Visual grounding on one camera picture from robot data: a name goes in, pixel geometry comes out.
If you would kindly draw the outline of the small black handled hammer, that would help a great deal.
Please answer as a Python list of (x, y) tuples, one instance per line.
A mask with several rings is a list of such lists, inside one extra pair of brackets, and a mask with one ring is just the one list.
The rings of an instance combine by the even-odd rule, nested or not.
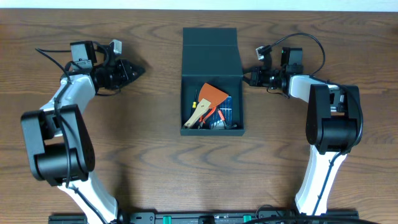
[(218, 112), (218, 115), (220, 116), (220, 119), (221, 119), (222, 122), (223, 122), (223, 126), (224, 126), (225, 129), (234, 129), (234, 128), (237, 127), (236, 124), (234, 124), (234, 125), (228, 125), (228, 124), (227, 124), (226, 119), (225, 119), (225, 117), (224, 117), (222, 111), (221, 111), (219, 108), (217, 109), (217, 112)]

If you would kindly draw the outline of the clear precision screwdriver case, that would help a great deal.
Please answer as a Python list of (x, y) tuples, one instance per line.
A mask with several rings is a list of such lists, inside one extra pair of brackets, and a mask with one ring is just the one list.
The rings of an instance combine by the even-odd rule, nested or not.
[[(233, 125), (233, 99), (231, 96), (227, 97), (227, 99), (224, 100), (218, 107), (225, 119), (228, 125)], [(220, 119), (220, 116), (218, 115), (217, 110), (209, 117), (209, 128), (210, 129), (224, 129), (223, 122)]]

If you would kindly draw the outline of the orange scraper wooden handle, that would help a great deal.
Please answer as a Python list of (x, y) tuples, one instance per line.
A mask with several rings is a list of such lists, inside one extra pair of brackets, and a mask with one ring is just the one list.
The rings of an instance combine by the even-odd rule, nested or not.
[(195, 111), (188, 119), (186, 123), (183, 124), (182, 128), (190, 129), (193, 125), (209, 110), (215, 109), (218, 105), (224, 102), (229, 95), (212, 85), (205, 83), (198, 96), (199, 104), (195, 108)]

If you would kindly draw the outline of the yellow black screwdriver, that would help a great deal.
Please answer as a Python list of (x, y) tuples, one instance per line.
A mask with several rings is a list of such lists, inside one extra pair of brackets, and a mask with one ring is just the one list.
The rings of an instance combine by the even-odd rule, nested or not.
[(192, 110), (195, 110), (197, 108), (197, 95), (198, 95), (198, 90), (195, 90), (195, 95), (191, 107)]

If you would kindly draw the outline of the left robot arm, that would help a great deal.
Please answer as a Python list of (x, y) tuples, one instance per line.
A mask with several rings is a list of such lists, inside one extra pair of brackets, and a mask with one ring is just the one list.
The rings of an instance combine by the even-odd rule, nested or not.
[(30, 171), (68, 194), (81, 215), (55, 214), (49, 223), (130, 223), (96, 175), (95, 152), (82, 114), (105, 89), (110, 95), (139, 78), (144, 68), (122, 59), (122, 43), (84, 40), (70, 43), (72, 59), (61, 69), (60, 87), (39, 110), (25, 112), (21, 127)]

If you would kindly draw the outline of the red black cutting pliers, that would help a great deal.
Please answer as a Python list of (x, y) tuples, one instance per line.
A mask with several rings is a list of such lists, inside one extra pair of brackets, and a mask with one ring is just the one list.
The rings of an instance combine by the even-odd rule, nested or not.
[(199, 119), (198, 129), (201, 129), (203, 125), (206, 123), (207, 119), (216, 111), (216, 108), (212, 108), (210, 112), (208, 112), (205, 116), (202, 116)]

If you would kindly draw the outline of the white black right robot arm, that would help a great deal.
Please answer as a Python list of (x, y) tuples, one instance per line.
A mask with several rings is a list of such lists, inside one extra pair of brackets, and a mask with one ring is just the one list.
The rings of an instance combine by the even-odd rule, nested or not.
[(272, 69), (271, 51), (270, 45), (256, 49), (263, 65), (245, 70), (251, 76), (244, 81), (308, 104), (305, 133), (310, 158), (295, 206), (300, 214), (323, 215), (338, 169), (363, 135), (359, 88), (304, 74), (301, 48), (284, 47), (280, 68)]

